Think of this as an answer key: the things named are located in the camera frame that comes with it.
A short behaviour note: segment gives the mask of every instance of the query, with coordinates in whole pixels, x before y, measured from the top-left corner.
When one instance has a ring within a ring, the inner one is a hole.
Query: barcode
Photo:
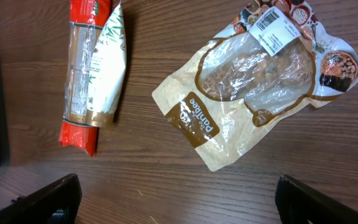
[[[266,29],[266,27],[268,27],[272,22],[274,22],[279,17],[280,16],[278,16],[278,14],[274,10],[271,10],[268,14],[266,14],[266,16],[262,20],[258,21],[256,25],[259,27],[261,31],[263,31],[264,29]]]

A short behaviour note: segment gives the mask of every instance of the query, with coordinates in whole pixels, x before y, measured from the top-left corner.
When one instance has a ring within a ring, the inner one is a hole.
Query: red package
[[[90,61],[96,41],[109,19],[111,0],[70,0],[70,44],[65,85],[65,110],[59,142],[93,156],[98,128],[85,124]]]

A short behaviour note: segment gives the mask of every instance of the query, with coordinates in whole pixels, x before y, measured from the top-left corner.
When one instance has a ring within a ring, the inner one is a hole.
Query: transparent plastic window
[[[243,98],[255,111],[277,114],[311,89],[313,63],[299,39],[271,57],[252,35],[245,33],[209,52],[198,81],[213,100]]]

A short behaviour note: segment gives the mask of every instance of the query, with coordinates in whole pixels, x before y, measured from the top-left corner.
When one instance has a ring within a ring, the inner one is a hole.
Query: brown border
[[[236,101],[236,100],[220,100],[220,99],[217,99],[217,98],[213,98],[212,96],[209,96],[200,86],[199,82],[198,82],[198,79],[201,75],[201,72],[203,70],[203,65],[204,65],[204,61],[205,61],[205,58],[208,56],[208,54],[210,53],[210,51],[214,50],[217,46],[221,45],[225,40],[228,40],[228,39],[231,39],[232,37],[235,37],[237,35],[241,35],[241,34],[246,34],[247,32],[244,32],[244,33],[240,33],[240,34],[234,34],[234,35],[230,35],[229,37],[218,37],[218,38],[213,38],[212,40],[217,40],[218,42],[213,46],[211,47],[210,49],[208,49],[204,55],[201,57],[200,59],[200,62],[198,64],[198,70],[197,70],[197,73],[196,73],[196,76],[195,76],[195,84],[196,84],[196,87],[197,87],[197,90],[200,91],[204,96],[206,96],[207,98],[209,98],[210,100],[213,100],[213,101],[218,101],[218,102],[228,102],[228,101]],[[314,58],[313,57],[313,54],[311,52],[309,52],[310,54],[310,58]],[[314,99],[314,100],[319,100],[319,101],[332,101],[332,100],[335,100],[336,98],[338,98],[340,95],[335,95],[335,96],[316,96],[316,95],[313,95],[313,92],[314,92],[314,87],[316,86],[316,62],[315,60],[312,60],[312,64],[313,64],[313,73],[314,73],[314,77],[312,78],[312,84],[310,86],[310,89],[309,91],[307,92],[307,94],[304,94],[302,95],[301,97],[299,97],[295,102],[294,104],[292,104],[291,106],[285,108],[284,110],[282,110],[281,112],[273,115],[271,114],[269,111],[267,110],[263,110],[263,111],[267,111],[268,113],[268,117],[265,117],[265,121],[263,123],[258,123],[258,122],[254,122],[254,125],[256,127],[261,127],[267,123],[269,123],[272,119],[274,119],[275,117],[277,116],[280,116],[281,114],[284,114],[285,112],[289,111],[289,110],[292,110],[294,107],[298,106],[301,101],[307,97],[311,98],[311,99]],[[246,101],[244,100],[244,104],[245,106],[247,107],[247,109],[254,115],[254,119],[253,121],[255,121],[255,118],[260,116],[262,113],[261,111],[262,110],[257,110],[257,111],[254,111],[247,103]]]

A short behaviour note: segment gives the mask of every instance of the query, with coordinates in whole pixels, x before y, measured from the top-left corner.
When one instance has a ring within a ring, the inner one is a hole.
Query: wooden surface
[[[152,91],[248,1],[124,1],[131,58],[117,123],[98,153],[60,147],[69,0],[0,0],[0,56],[11,166],[0,206],[75,172],[78,223],[280,223],[274,192],[294,176],[358,211],[358,85],[284,119],[235,164],[210,172],[165,120]],[[358,52],[358,1],[310,0],[331,35]]]

